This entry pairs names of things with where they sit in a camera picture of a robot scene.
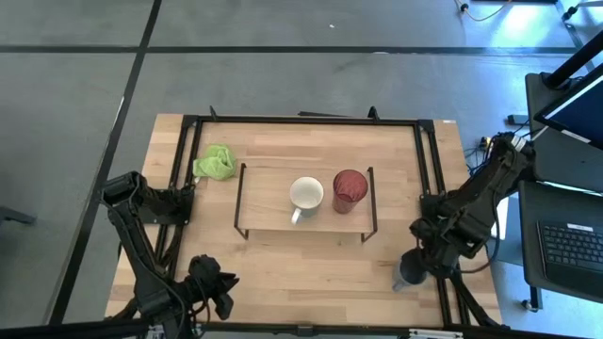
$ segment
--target gray floor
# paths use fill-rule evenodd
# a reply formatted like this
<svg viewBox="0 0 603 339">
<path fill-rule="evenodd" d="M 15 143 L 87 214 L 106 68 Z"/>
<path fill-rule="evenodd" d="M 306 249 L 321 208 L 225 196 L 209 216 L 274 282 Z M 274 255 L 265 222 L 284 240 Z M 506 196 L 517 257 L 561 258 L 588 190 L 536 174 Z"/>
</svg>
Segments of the gray floor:
<svg viewBox="0 0 603 339">
<path fill-rule="evenodd" d="M 137 45 L 152 1 L 0 0 L 0 43 Z M 566 7 L 573 5 L 563 0 Z M 476 16 L 498 3 L 472 2 Z M 599 8 L 570 21 L 582 41 L 603 22 Z M 460 18 L 454 1 L 164 1 L 152 45 L 355 45 L 571 47 L 551 5 L 513 4 L 483 23 Z M 139 170 L 156 113 L 454 119 L 462 142 L 511 129 L 526 112 L 524 75 L 552 71 L 567 56 L 148 55 L 111 175 Z M 0 54 L 0 204 L 39 217 L 0 229 L 0 327 L 41 323 L 57 269 L 83 208 L 115 119 L 132 55 Z M 100 319 L 117 261 L 117 236 L 99 213 L 67 319 Z M 544 292 L 528 296 L 520 266 L 493 266 L 503 320 L 515 329 L 603 336 L 603 306 Z M 211 334 L 213 337 L 228 334 Z"/>
</svg>

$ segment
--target mug handle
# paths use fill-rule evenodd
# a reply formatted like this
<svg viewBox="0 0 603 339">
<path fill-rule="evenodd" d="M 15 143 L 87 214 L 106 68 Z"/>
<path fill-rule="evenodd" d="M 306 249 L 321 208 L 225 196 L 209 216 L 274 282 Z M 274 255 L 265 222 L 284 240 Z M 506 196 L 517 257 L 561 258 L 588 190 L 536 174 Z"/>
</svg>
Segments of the mug handle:
<svg viewBox="0 0 603 339">
<path fill-rule="evenodd" d="M 302 215 L 302 210 L 300 208 L 296 208 L 295 212 L 293 212 L 293 216 L 291 216 L 291 223 L 296 224 Z"/>
</svg>

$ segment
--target white mug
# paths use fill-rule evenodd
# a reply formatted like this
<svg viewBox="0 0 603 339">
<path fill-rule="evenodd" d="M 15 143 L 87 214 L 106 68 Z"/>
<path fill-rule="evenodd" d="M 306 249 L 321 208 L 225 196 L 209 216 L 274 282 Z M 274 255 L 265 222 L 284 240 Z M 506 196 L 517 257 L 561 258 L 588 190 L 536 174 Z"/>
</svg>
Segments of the white mug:
<svg viewBox="0 0 603 339">
<path fill-rule="evenodd" d="M 302 177 L 289 189 L 289 198 L 295 206 L 291 223 L 296 224 L 301 217 L 308 218 L 317 212 L 318 206 L 324 197 L 324 188 L 315 178 Z"/>
</svg>

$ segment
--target white cord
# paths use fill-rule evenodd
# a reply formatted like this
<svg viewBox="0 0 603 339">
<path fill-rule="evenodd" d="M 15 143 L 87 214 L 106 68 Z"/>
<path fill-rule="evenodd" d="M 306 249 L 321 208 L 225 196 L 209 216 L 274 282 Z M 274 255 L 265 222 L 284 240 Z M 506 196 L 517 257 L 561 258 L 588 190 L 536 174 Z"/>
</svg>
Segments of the white cord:
<svg viewBox="0 0 603 339">
<path fill-rule="evenodd" d="M 460 10 L 462 13 L 466 14 L 466 15 L 467 15 L 469 18 L 471 18 L 471 20 L 473 20 L 474 22 L 482 22 L 482 21 L 488 20 L 488 19 L 492 18 L 493 16 L 497 15 L 497 14 L 498 14 L 500 11 L 502 11 L 502 9 L 503 9 L 503 8 L 505 8 L 505 7 L 507 7 L 507 5 L 511 4 L 511 2 L 512 2 L 513 0 L 507 0 L 507 3 L 506 3 L 506 4 L 504 4 L 504 5 L 502 5 L 502 6 L 501 6 L 499 9 L 497 9 L 497 10 L 496 10 L 494 13 L 492 13 L 492 14 L 488 15 L 488 16 L 487 16 L 487 17 L 485 17 L 485 18 L 481 18 L 481 19 L 476 19 L 475 17 L 473 17 L 473 15 L 471 15 L 471 13 L 469 13 L 469 8 L 468 8 L 468 6 L 469 6 L 469 5 L 467 5 L 467 8 L 465 8 L 465 9 L 461 9 L 461 7 L 462 7 L 463 5 L 466 5 L 466 4 L 462 3 L 462 2 L 461 2 L 461 0 L 454 0 L 454 1 L 456 2 L 456 6 L 459 8 L 459 10 Z"/>
</svg>

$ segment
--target table leg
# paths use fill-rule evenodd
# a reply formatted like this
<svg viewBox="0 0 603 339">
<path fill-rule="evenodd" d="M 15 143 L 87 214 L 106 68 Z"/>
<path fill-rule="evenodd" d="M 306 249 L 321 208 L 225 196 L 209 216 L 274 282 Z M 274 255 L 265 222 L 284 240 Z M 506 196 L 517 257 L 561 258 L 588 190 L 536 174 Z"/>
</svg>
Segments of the table leg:
<svg viewBox="0 0 603 339">
<path fill-rule="evenodd" d="M 538 287 L 530 286 L 530 300 L 523 300 L 521 305 L 530 312 L 538 312 L 543 309 L 542 290 Z"/>
</svg>

